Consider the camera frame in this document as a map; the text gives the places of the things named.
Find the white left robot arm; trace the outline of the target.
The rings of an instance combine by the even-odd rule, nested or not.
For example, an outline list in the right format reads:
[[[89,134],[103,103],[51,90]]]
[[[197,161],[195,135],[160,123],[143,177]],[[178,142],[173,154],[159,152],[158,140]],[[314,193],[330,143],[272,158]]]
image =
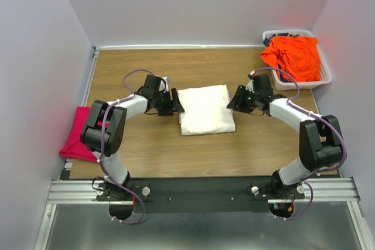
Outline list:
[[[113,102],[96,100],[90,108],[80,134],[80,142],[94,153],[105,177],[111,184],[110,194],[124,200],[131,191],[130,174],[122,163],[119,149],[128,119],[157,111],[159,116],[184,113],[177,89],[169,87],[169,77],[146,76],[144,85],[125,98]]]

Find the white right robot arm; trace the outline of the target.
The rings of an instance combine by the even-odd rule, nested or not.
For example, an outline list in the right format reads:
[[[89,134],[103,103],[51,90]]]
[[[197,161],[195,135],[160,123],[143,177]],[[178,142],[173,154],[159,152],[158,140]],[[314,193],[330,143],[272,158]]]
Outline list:
[[[246,114],[258,109],[299,134],[298,157],[276,170],[267,184],[272,196],[283,198],[313,174],[336,170],[343,164],[347,151],[335,116],[321,116],[294,104],[284,95],[274,94],[266,74],[251,73],[248,77],[248,84],[237,87],[227,108]]]

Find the white t shirt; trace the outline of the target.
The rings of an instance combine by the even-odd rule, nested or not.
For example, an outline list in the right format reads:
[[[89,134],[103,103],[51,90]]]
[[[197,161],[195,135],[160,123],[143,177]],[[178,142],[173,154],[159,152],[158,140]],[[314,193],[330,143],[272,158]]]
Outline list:
[[[232,133],[236,131],[226,85],[188,88],[178,91],[184,112],[179,114],[182,136]]]

